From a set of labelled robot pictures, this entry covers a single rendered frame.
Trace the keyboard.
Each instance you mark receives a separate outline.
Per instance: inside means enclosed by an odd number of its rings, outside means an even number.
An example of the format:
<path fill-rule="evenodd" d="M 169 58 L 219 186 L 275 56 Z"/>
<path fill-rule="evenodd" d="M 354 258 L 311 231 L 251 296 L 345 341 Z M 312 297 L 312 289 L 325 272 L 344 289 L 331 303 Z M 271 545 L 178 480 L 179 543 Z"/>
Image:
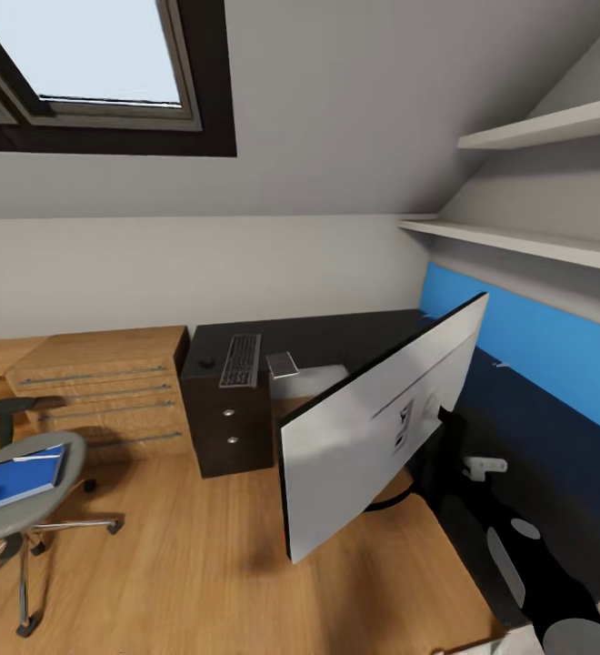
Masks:
<path fill-rule="evenodd" d="M 261 334 L 232 337 L 220 388 L 256 388 L 260 347 Z"/>

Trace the folder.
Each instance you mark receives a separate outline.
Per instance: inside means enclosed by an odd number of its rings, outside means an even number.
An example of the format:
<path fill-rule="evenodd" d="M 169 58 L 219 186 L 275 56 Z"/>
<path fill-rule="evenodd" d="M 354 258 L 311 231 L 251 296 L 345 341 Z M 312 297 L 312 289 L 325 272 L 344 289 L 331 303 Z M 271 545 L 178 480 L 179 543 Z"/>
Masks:
<path fill-rule="evenodd" d="M 0 463 L 0 507 L 19 499 L 30 497 L 55 486 L 59 467 L 65 452 L 64 446 L 46 448 L 26 457 L 31 460 L 16 461 L 10 459 Z"/>

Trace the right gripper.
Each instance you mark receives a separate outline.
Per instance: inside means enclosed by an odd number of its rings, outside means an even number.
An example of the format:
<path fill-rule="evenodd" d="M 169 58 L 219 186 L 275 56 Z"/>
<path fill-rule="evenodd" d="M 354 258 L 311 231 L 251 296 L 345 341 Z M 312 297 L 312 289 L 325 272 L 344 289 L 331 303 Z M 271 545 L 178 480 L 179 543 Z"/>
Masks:
<path fill-rule="evenodd" d="M 476 499 L 484 495 L 493 496 L 491 493 L 493 476 L 490 473 L 485 473 L 484 481 L 471 480 L 462 473 L 462 467 L 445 469 L 445 466 L 435 456 L 432 456 L 431 460 L 437 477 L 439 477 L 438 489 L 444 495 L 457 495 L 469 511 Z"/>

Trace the notebook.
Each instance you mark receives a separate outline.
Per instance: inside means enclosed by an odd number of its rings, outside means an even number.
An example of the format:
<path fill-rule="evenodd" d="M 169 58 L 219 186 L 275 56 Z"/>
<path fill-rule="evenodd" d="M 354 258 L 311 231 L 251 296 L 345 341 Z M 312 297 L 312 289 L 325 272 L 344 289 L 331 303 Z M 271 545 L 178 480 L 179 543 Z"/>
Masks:
<path fill-rule="evenodd" d="M 270 372 L 274 378 L 286 378 L 286 376 L 299 374 L 299 369 L 295 367 L 294 361 L 288 353 L 270 354 L 266 356 L 266 361 L 268 361 Z"/>

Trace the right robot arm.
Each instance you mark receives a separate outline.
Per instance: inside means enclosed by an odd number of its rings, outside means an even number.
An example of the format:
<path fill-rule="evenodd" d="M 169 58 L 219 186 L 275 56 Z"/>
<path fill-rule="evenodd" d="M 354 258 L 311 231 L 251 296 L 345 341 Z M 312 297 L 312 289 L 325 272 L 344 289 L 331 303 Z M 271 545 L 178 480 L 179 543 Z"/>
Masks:
<path fill-rule="evenodd" d="M 600 655 L 600 613 L 591 593 L 548 552 L 542 533 L 491 491 L 489 471 L 506 472 L 505 460 L 468 456 L 456 469 L 431 460 L 438 489 L 457 495 L 488 534 L 488 548 L 545 655 Z"/>

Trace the monitor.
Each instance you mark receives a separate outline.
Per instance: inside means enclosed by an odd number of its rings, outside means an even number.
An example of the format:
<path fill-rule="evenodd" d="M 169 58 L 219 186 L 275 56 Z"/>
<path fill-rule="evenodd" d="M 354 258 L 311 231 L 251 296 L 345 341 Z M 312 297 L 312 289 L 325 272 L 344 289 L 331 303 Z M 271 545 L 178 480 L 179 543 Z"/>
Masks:
<path fill-rule="evenodd" d="M 459 467 L 468 420 L 453 412 L 490 293 L 482 291 L 401 344 L 348 374 L 275 423 L 288 558 L 295 565 L 363 512 L 415 492 L 438 512 L 424 442 L 445 424 L 437 459 Z M 401 495 L 372 503 L 419 450 L 422 467 Z"/>

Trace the swivel chair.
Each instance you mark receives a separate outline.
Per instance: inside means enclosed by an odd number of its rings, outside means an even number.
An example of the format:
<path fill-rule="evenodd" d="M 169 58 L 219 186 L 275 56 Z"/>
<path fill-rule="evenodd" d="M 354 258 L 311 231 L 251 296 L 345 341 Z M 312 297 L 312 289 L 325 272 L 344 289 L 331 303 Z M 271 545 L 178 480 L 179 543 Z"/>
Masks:
<path fill-rule="evenodd" d="M 83 468 L 86 442 L 74 431 L 54 430 L 15 440 L 13 413 L 27 411 L 35 405 L 37 405 L 35 398 L 13 397 L 0 400 L 0 463 L 61 444 L 65 448 L 59 474 L 52 489 L 0 507 L 0 540 L 5 541 L 0 546 L 0 561 L 12 558 L 19 550 L 21 551 L 20 625 L 16 635 L 23 638 L 28 638 L 39 623 L 28 616 L 28 551 L 31 550 L 34 556 L 40 556 L 45 551 L 45 544 L 39 532 L 107 525 L 108 531 L 115 535 L 121 528 L 121 524 L 116 519 L 41 523 L 82 484 L 85 486 L 85 492 L 92 492 L 96 480 L 87 481 L 83 478 L 76 481 Z"/>

